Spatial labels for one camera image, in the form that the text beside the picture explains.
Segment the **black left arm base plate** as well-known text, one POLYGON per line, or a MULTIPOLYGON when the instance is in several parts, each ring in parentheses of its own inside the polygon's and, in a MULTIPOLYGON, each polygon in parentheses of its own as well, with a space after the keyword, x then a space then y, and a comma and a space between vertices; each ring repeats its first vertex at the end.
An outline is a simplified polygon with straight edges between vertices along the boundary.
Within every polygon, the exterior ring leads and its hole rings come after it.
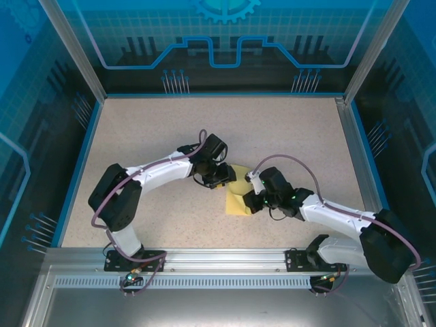
POLYGON ((130 272, 134 269, 140 268, 142 272, 153 272, 160 260, 151 260, 152 257, 163 254, 164 251, 147 251, 140 250, 138 254, 134 255, 134 258, 145 260, 146 262, 132 262, 124 258, 118 251, 110 250, 106 253, 106 260, 104 262, 105 272, 130 272))

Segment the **aluminium side rail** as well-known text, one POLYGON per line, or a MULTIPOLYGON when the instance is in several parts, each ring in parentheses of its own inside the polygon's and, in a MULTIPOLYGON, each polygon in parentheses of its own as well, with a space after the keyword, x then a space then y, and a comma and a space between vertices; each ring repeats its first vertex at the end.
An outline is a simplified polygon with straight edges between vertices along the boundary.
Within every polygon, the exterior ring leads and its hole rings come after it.
POLYGON ((383 208, 389 209, 367 134, 355 103, 346 104, 342 97, 334 100, 365 209, 374 213, 378 213, 383 208))

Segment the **blue printed gear panel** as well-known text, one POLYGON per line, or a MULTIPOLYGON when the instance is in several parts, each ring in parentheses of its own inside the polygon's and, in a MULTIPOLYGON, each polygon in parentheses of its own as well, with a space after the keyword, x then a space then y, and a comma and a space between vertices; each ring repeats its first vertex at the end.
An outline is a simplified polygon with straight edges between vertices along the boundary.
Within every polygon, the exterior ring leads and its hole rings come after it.
POLYGON ((389 0, 72 0, 108 93, 342 93, 389 0))

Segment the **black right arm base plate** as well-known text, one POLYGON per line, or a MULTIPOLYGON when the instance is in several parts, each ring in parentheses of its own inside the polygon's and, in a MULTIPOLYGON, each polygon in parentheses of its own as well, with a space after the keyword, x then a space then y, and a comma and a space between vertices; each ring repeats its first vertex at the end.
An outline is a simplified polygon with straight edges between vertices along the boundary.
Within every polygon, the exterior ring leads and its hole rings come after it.
POLYGON ((285 252, 285 265, 289 273, 344 273, 347 271, 345 264, 329 264, 316 251, 297 250, 296 248, 291 248, 285 252))

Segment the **blue printed side panel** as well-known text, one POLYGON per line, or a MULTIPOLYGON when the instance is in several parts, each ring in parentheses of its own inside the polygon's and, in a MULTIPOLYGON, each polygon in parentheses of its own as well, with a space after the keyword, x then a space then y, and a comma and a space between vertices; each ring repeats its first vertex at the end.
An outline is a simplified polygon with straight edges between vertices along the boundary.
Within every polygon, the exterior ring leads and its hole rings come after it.
POLYGON ((0 0, 0 327, 20 327, 97 100, 39 0, 0 0))
POLYGON ((410 0, 354 103, 389 208, 422 258, 416 290, 436 327, 436 0, 410 0))

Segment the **metal sheet tray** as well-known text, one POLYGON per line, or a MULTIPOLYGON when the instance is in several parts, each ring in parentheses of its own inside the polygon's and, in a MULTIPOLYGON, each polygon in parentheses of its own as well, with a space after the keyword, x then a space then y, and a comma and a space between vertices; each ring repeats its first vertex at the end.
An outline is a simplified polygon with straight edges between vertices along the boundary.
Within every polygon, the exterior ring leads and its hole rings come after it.
POLYGON ((411 275, 344 273, 308 290, 59 289, 39 277, 20 327, 432 327, 411 275))

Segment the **aluminium frame post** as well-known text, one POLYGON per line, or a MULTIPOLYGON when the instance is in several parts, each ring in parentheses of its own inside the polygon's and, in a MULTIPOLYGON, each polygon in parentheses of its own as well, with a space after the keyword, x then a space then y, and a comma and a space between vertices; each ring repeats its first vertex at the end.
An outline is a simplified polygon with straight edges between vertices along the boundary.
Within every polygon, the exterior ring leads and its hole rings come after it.
POLYGON ((38 0, 38 2, 44 9, 96 100, 103 104, 107 94, 61 7, 56 0, 38 0))
POLYGON ((386 12, 384 19, 344 92, 343 103, 347 107, 351 107, 351 103, 363 85, 371 68, 374 66, 381 51, 386 46, 409 2, 410 0, 392 0, 391 6, 386 12))

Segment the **yellow paper sheet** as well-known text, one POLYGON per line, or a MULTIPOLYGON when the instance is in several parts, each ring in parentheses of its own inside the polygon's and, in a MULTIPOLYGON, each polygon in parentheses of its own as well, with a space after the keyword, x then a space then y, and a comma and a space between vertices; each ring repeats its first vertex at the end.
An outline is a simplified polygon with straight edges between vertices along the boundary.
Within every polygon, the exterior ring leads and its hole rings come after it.
POLYGON ((251 216, 251 210, 245 205, 243 196, 253 190, 250 183, 245 180, 245 175, 250 168, 232 164, 236 180, 226 187, 225 213, 227 215, 251 216))

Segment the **aluminium mounting rail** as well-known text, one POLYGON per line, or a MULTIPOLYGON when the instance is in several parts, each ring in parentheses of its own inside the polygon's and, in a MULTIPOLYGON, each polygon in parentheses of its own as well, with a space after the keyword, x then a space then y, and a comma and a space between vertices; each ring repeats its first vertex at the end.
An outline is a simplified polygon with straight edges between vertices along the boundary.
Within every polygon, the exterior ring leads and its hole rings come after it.
MULTIPOLYGON (((316 270, 303 261, 304 251, 287 254, 287 249, 166 249, 161 275, 322 275, 344 268, 325 266, 316 270)), ((121 257, 111 249, 51 248, 44 258, 42 274, 120 275, 143 265, 121 257)))

